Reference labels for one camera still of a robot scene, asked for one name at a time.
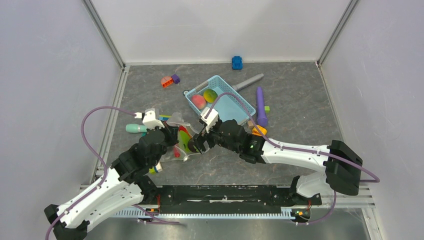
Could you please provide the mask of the dark toy mangosteen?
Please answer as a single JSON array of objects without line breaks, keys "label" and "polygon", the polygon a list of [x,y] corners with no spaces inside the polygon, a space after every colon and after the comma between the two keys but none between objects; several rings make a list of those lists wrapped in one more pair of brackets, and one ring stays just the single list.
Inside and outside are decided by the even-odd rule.
[{"label": "dark toy mangosteen", "polygon": [[199,150],[198,150],[198,148],[196,147],[195,142],[194,142],[194,140],[193,140],[193,139],[190,139],[190,140],[188,141],[188,143],[187,143],[187,148],[188,148],[188,150],[189,150],[190,152],[192,152],[192,153],[198,153],[198,152],[199,152]]}]

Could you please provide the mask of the green toy pea pod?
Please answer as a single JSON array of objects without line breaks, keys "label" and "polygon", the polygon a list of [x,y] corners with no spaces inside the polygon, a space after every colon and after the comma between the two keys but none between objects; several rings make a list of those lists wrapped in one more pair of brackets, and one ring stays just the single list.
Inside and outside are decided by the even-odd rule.
[{"label": "green toy pea pod", "polygon": [[189,133],[189,135],[187,135],[185,132],[183,131],[179,131],[178,130],[178,146],[184,150],[186,153],[191,153],[188,149],[188,142],[189,140],[192,138],[192,135]]}]

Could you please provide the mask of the orange red toy fruit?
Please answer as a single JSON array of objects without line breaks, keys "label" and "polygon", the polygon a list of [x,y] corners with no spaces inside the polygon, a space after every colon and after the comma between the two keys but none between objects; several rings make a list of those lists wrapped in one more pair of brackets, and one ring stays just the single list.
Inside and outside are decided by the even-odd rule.
[{"label": "orange red toy fruit", "polygon": [[183,125],[180,125],[178,130],[179,131],[183,131],[184,133],[186,133],[187,135],[189,135],[188,130]]}]

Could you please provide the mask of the clear polka dot zip bag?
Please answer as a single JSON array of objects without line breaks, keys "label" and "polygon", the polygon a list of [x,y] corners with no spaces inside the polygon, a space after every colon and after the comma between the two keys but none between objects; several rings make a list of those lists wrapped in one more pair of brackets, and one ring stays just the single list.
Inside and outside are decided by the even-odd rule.
[{"label": "clear polka dot zip bag", "polygon": [[189,144],[190,140],[198,133],[198,131],[194,129],[190,123],[183,119],[180,112],[174,112],[168,118],[163,118],[161,116],[160,119],[168,126],[178,128],[176,135],[178,143],[167,149],[165,155],[163,155],[160,159],[161,163],[170,161],[186,162],[187,160],[200,155],[197,149]]}]

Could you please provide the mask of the red toy chili pepper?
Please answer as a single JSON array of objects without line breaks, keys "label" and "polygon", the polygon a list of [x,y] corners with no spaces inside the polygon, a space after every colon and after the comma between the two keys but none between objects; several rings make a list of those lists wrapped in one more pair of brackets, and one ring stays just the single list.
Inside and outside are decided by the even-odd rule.
[{"label": "red toy chili pepper", "polygon": [[181,153],[180,153],[179,148],[177,146],[173,147],[173,155],[174,155],[175,158],[181,157]]}]

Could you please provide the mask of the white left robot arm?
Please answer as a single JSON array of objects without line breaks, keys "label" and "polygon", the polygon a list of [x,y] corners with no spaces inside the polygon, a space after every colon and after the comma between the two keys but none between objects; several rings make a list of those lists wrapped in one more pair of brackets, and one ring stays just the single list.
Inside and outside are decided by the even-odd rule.
[{"label": "white left robot arm", "polygon": [[157,186],[148,176],[168,149],[178,144],[177,126],[150,129],[114,160],[104,174],[76,197],[62,205],[44,209],[58,240],[83,240],[97,223],[134,204],[151,204],[157,198]]}]

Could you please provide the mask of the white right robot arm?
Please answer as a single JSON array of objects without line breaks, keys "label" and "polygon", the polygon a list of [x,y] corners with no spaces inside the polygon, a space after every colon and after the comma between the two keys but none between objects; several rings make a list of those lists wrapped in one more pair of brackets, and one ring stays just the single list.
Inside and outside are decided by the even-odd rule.
[{"label": "white right robot arm", "polygon": [[355,166],[361,166],[363,161],[339,140],[316,146],[286,143],[248,133],[235,120],[219,120],[213,126],[205,125],[194,135],[192,143],[201,153],[220,146],[251,164],[284,164],[313,170],[292,180],[288,196],[295,204],[302,204],[316,194],[359,193],[361,170]]}]

